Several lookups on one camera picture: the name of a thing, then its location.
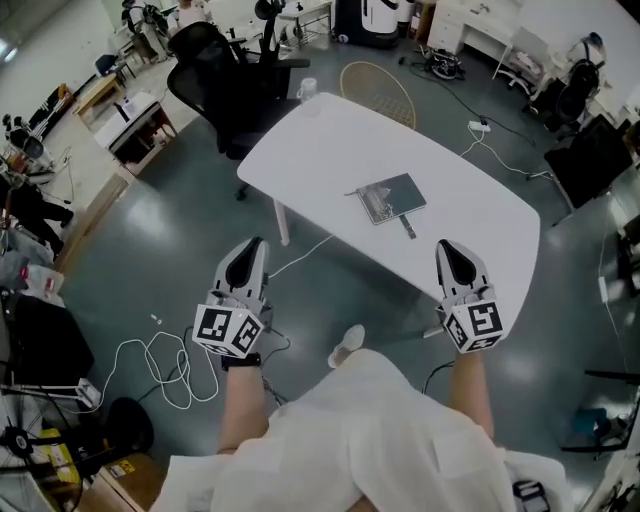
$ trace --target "notebook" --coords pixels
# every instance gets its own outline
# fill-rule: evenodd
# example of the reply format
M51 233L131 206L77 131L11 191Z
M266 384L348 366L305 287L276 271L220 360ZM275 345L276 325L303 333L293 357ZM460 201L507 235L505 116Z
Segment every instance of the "notebook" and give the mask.
M378 181L356 190L374 224L424 208L427 201L408 174Z

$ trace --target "cardboard box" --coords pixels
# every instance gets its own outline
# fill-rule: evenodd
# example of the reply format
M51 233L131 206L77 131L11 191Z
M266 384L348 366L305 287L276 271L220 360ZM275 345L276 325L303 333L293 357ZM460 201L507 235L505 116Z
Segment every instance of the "cardboard box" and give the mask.
M149 512L165 473L142 453L103 466L85 491L78 512Z

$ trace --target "white sleeve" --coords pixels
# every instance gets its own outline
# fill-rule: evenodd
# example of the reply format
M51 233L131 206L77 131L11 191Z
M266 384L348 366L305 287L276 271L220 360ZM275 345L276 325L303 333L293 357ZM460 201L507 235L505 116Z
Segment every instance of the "white sleeve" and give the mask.
M169 472L151 512L209 511L218 475L231 455L171 457Z
M178 13L176 11L167 16L167 25L169 29L178 28Z

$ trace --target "table leg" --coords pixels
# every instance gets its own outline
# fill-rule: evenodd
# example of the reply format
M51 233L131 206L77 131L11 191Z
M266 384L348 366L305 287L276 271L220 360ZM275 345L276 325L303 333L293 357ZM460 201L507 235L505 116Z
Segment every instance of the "table leg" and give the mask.
M167 124L169 125L169 128L171 128L171 131L173 132L173 136L177 137L178 136L178 132L176 131L175 127L173 126L173 123L171 122L171 119L169 119L169 117L167 117L167 114L164 114L164 117L167 120Z
M298 34L298 50L302 48L302 27L300 26L300 18L296 18L296 33Z
M276 219L278 220L278 228L280 229L280 242L282 245L289 245L289 228L287 226L287 214L285 213L284 206L275 199L273 200L273 207L276 210Z

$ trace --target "human arm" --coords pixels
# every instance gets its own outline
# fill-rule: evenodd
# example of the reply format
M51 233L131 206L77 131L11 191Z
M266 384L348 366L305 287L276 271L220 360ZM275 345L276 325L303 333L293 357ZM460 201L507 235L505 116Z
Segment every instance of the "human arm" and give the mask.
M204 2L202 2L202 12L204 12L204 19L207 20L208 23L213 23L213 14L211 13L211 6L208 5L209 2L207 1L207 5L205 5Z
M247 439L262 437L268 427L267 401L260 368L232 366L227 377L218 454L234 453Z
M493 416L481 352L456 356L449 407L468 416L493 439Z
M178 28L178 19L175 12L172 12L171 14L169 14L169 16L167 16L167 28L169 30L169 38L175 36L180 30Z

